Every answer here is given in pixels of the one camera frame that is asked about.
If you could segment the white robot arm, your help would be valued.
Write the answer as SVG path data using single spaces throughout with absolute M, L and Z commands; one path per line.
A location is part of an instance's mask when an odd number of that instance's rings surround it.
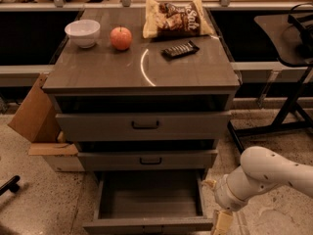
M 246 148 L 240 157 L 240 166 L 218 180 L 205 180 L 221 211 L 214 212 L 211 235 L 226 235 L 233 213 L 248 204 L 257 195 L 265 194 L 283 185 L 313 197 L 313 167 L 290 161 L 264 147 Z

